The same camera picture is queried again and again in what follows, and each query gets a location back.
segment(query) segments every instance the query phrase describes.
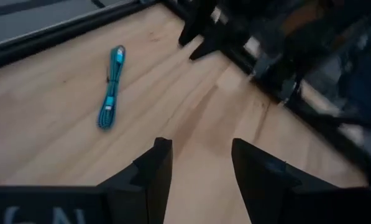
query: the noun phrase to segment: blurry machinery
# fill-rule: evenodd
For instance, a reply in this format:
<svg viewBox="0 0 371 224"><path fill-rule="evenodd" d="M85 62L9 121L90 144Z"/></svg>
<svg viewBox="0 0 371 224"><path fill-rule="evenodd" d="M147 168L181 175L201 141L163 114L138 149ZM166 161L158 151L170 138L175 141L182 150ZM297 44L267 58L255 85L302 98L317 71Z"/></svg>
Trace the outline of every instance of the blurry machinery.
<svg viewBox="0 0 371 224"><path fill-rule="evenodd" d="M174 5L166 1L165 4L186 21L179 39L180 45L187 44L198 34L204 35L202 44L190 55L190 59L196 60L220 50L250 75L263 91L283 102L359 166L371 183L371 151L339 131L343 124L371 129L371 116L318 112L305 101L301 88L307 74L346 44L348 40L344 33L361 19L369 20L371 1L193 0L179 1ZM179 9L181 6L190 12ZM217 9L221 14L215 21L211 14ZM253 38L260 42L262 51L257 58L247 51L247 43ZM353 74L365 73L367 63L371 67L371 51L360 53L367 59L362 60L359 56L358 61L362 63L355 64ZM359 108L366 105L369 107L366 110L371 111L371 103L368 103L369 100L371 102L371 90L364 91L356 84L360 83L360 79L371 82L367 76L349 75L351 79L342 78L339 91L347 97L353 96L353 104L361 105ZM363 97L362 93L349 91L356 88L364 92Z"/></svg>

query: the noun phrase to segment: black metal frame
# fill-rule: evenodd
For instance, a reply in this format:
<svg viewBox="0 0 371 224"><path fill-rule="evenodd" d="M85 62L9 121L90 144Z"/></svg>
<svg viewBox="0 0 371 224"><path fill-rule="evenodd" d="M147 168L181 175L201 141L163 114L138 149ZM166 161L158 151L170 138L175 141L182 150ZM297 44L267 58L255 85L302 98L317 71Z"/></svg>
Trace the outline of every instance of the black metal frame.
<svg viewBox="0 0 371 224"><path fill-rule="evenodd" d="M96 29L110 22L121 19L125 16L139 12L156 3L161 2L174 14L183 20L191 17L190 2L188 0L162 0L162 1L137 1L125 5L102 8L92 14L79 17L64 24L51 27L39 32L10 40L0 44L0 67L9 63L15 62L22 58L36 54L49 47L53 47L66 40L84 34L87 31ZM208 32L214 25L213 21L206 25L202 34ZM246 75L253 72L256 59L253 58L243 47L235 45L226 45L221 52L232 60ZM254 78L253 82L270 96L277 103L283 101L280 94L275 92L269 84L258 78ZM371 184L371 155L361 149L353 141L338 131L337 126L330 123L322 123L316 119L319 113L312 106L301 98L291 100L285 106L304 120L311 128L317 131L327 142L332 144L334 148L361 169Z"/></svg>
<svg viewBox="0 0 371 224"><path fill-rule="evenodd" d="M0 186L0 223L163 223L172 181L172 141L96 187Z"/></svg>

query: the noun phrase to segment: light wooden surface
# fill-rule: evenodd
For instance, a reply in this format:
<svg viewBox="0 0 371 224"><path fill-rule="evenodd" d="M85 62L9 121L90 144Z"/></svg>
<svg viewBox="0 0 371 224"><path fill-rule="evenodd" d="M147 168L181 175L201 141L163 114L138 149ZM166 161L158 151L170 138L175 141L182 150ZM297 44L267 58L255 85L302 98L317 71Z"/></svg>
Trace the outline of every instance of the light wooden surface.
<svg viewBox="0 0 371 224"><path fill-rule="evenodd" d="M157 136L174 142L165 223L250 223L231 161L242 138L341 187L360 173L220 53L195 63L195 40L154 6L0 69L0 184L96 185ZM127 48L110 132L96 126L109 50Z"/></svg>

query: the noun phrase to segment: black plastic part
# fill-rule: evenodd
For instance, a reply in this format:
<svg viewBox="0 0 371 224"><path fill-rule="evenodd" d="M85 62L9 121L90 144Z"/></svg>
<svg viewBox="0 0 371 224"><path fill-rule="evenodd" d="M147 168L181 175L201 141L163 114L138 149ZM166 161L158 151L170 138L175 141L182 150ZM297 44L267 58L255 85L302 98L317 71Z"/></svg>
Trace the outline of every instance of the black plastic part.
<svg viewBox="0 0 371 224"><path fill-rule="evenodd" d="M336 187L241 140L232 142L232 162L247 212L253 224L278 223L285 192Z"/></svg>
<svg viewBox="0 0 371 224"><path fill-rule="evenodd" d="M172 141L157 138L97 187L0 187L0 223L163 223L172 161Z"/></svg>
<svg viewBox="0 0 371 224"><path fill-rule="evenodd" d="M182 2L187 2L186 4L177 4L173 0L163 0L163 4L176 14L179 18L187 21L191 16L187 9L190 7L190 3L187 0ZM211 19L207 26L200 33L201 35L206 35L209 32L209 28L214 22ZM256 63L256 59L253 58L243 47L233 46L231 44L224 46L221 52L230 60L232 60L244 73L251 74L253 71L253 66Z"/></svg>
<svg viewBox="0 0 371 224"><path fill-rule="evenodd" d="M232 161L253 224L371 223L371 188L340 189L241 139Z"/></svg>
<svg viewBox="0 0 371 224"><path fill-rule="evenodd" d="M145 4L131 2L123 6L106 8L80 19L0 44L0 67L36 54L57 44L61 44L78 35L130 14L139 12L155 3L156 1L147 2Z"/></svg>
<svg viewBox="0 0 371 224"><path fill-rule="evenodd" d="M204 31L204 28L211 20L210 15L217 5L217 0L194 0L192 1L192 15L185 21L184 29L178 39L182 46L188 44L197 35Z"/></svg>
<svg viewBox="0 0 371 224"><path fill-rule="evenodd" d="M211 30L208 34L205 35L205 38L194 52L192 52L190 59L196 60L199 59L211 52L216 50L220 50L222 46L225 44L225 32L227 25L219 23L217 24L214 30Z"/></svg>
<svg viewBox="0 0 371 224"><path fill-rule="evenodd" d="M340 127L342 124L359 125L361 127L371 129L371 121L354 116L333 116L331 114L309 114L311 119L316 119L319 122L324 122L333 127Z"/></svg>

